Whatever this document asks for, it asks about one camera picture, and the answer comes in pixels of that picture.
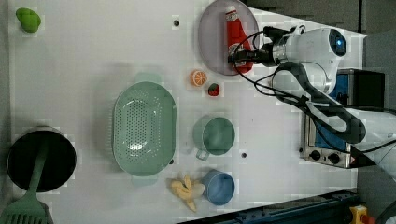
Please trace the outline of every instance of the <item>green fruit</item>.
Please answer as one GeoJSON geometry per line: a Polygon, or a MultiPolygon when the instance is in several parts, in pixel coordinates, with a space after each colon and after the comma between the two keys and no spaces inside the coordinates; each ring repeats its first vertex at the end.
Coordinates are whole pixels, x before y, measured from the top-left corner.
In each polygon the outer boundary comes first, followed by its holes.
{"type": "Polygon", "coordinates": [[[41,19],[33,10],[21,7],[17,10],[17,18],[21,22],[22,29],[27,33],[35,33],[41,24],[41,19]]]}

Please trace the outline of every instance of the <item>green spatula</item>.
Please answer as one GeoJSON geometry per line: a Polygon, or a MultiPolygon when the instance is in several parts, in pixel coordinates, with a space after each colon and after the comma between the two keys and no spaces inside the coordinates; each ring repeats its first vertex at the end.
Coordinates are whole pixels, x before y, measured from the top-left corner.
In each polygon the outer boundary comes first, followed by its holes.
{"type": "Polygon", "coordinates": [[[26,223],[26,224],[47,224],[46,211],[37,199],[37,187],[40,183],[41,172],[49,150],[48,143],[43,140],[41,148],[38,150],[35,159],[35,168],[26,194],[15,203],[10,204],[0,216],[0,224],[26,223]]]}

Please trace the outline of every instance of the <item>white bottle cap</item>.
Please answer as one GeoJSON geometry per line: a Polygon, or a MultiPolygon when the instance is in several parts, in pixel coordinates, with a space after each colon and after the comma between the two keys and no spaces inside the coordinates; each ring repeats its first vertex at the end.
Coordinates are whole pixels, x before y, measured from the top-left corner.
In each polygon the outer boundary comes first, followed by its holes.
{"type": "Polygon", "coordinates": [[[229,13],[229,12],[235,11],[235,10],[236,10],[236,9],[235,9],[235,6],[229,6],[229,7],[227,7],[226,13],[229,13]]]}

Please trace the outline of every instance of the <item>green mug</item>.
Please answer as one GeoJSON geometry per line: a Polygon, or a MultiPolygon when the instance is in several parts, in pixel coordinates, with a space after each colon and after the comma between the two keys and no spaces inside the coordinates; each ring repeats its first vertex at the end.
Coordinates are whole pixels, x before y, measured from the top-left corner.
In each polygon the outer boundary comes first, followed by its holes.
{"type": "Polygon", "coordinates": [[[206,161],[210,154],[225,154],[235,140],[233,125],[222,117],[203,116],[195,123],[192,135],[198,147],[196,158],[201,161],[206,161]]]}

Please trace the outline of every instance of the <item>yellow object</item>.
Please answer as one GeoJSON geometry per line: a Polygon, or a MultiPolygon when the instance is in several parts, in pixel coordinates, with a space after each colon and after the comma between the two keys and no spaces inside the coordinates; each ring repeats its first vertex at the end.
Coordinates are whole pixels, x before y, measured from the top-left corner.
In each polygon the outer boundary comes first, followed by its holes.
{"type": "Polygon", "coordinates": [[[172,184],[173,193],[185,201],[186,205],[193,211],[196,212],[194,198],[201,196],[204,192],[205,186],[199,181],[193,181],[191,183],[190,177],[188,175],[184,176],[184,183],[179,180],[173,180],[172,184]]]}
{"type": "Polygon", "coordinates": [[[366,207],[358,205],[355,207],[349,207],[349,210],[352,212],[353,215],[353,219],[350,224],[364,224],[363,222],[361,222],[361,216],[367,215],[366,207]]]}

